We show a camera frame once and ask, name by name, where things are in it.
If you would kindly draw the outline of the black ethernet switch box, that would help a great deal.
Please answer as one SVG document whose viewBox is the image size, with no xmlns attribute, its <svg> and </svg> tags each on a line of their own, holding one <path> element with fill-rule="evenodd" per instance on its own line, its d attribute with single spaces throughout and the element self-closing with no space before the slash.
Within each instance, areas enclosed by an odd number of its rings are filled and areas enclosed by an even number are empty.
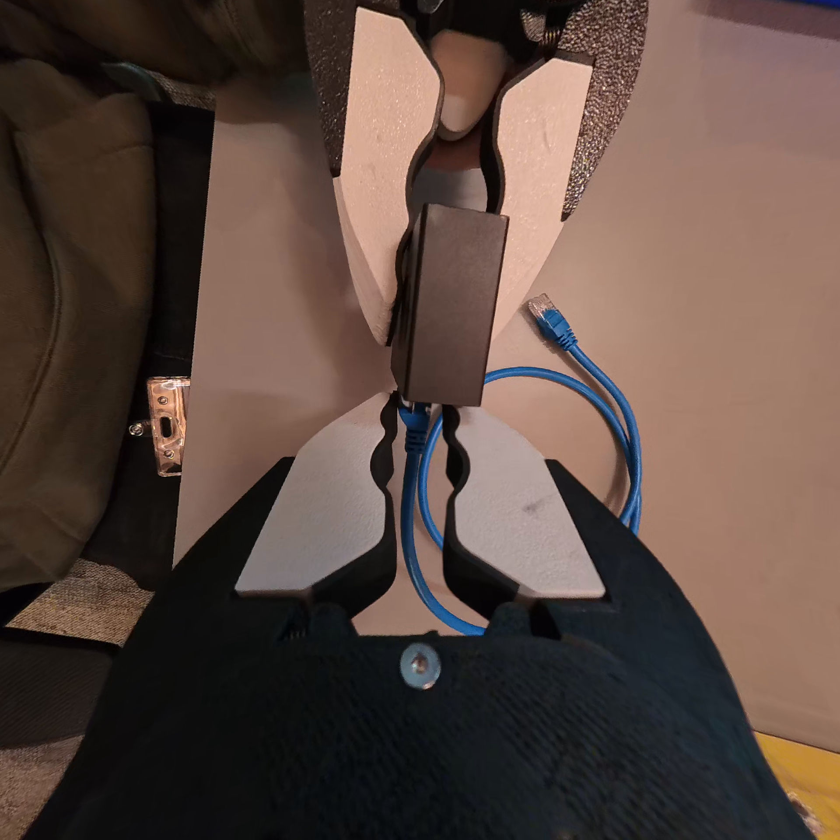
<svg viewBox="0 0 840 840">
<path fill-rule="evenodd" d="M 406 403 L 481 404 L 507 236 L 504 216 L 423 205 L 392 338 L 392 373 Z"/>
</svg>

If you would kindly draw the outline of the clear acrylic bracket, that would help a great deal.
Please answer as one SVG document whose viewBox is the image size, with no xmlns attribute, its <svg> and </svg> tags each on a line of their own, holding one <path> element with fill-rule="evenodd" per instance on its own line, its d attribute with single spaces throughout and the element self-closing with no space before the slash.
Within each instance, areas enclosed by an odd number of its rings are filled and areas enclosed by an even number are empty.
<svg viewBox="0 0 840 840">
<path fill-rule="evenodd" d="M 132 438 L 149 438 L 157 475 L 181 478 L 187 412 L 192 381 L 189 376 L 150 377 L 145 383 L 149 418 L 132 422 Z"/>
</svg>

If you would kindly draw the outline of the yellow plastic bin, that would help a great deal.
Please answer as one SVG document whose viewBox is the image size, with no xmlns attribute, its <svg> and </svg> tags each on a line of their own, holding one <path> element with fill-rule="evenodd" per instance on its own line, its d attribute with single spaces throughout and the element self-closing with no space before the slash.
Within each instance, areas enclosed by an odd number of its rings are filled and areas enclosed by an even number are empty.
<svg viewBox="0 0 840 840">
<path fill-rule="evenodd" d="M 795 810 L 818 839 L 839 838 L 839 754 L 755 732 Z"/>
</svg>

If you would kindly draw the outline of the person's left hand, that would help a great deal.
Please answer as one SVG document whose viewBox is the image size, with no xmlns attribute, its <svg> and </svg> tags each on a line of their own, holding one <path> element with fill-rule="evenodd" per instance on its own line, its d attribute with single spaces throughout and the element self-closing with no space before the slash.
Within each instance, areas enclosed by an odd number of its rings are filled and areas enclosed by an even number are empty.
<svg viewBox="0 0 840 840">
<path fill-rule="evenodd" d="M 444 98 L 427 167 L 435 172 L 475 169 L 483 126 L 511 59 L 498 42 L 453 29 L 438 32 L 429 47 Z"/>
</svg>

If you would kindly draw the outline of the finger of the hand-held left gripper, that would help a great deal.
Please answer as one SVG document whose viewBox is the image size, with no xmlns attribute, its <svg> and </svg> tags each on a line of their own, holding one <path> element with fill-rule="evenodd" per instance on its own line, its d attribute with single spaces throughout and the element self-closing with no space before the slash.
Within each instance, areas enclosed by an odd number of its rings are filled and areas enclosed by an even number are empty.
<svg viewBox="0 0 840 840">
<path fill-rule="evenodd" d="M 491 337 L 519 310 L 564 225 L 594 60 L 540 58 L 499 92 L 482 131 L 489 213 L 508 219 Z"/>
<path fill-rule="evenodd" d="M 444 83 L 404 16 L 355 13 L 340 171 L 332 179 L 350 275 L 378 344 L 389 340 L 411 226 L 413 178 L 438 127 Z"/>
</svg>

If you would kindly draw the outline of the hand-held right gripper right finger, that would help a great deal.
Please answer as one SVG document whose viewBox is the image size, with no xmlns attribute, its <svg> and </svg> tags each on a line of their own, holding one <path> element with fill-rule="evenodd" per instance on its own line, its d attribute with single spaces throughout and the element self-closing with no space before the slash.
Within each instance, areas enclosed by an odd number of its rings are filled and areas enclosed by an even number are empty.
<svg viewBox="0 0 840 840">
<path fill-rule="evenodd" d="M 606 587 L 542 454 L 481 407 L 444 406 L 443 437 L 449 590 L 486 619 L 509 602 L 602 599 Z"/>
</svg>

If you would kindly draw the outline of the person's olive sweatshirt torso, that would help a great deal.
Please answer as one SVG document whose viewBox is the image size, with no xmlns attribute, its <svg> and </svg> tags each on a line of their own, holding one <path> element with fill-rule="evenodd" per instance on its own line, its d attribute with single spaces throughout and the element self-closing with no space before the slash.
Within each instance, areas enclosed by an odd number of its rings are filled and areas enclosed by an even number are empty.
<svg viewBox="0 0 840 840">
<path fill-rule="evenodd" d="M 212 87 L 306 66 L 302 2 L 2 2 L 2 591 L 102 518 L 154 291 L 154 134 L 127 62 Z"/>
</svg>

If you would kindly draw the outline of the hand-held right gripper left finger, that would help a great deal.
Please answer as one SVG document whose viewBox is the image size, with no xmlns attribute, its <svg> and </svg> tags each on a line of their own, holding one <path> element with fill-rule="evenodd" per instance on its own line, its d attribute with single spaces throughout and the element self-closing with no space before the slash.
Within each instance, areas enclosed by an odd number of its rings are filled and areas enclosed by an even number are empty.
<svg viewBox="0 0 840 840">
<path fill-rule="evenodd" d="M 381 392 L 318 431 L 293 459 L 236 592 L 330 603 L 353 618 L 396 578 L 398 395 Z"/>
</svg>

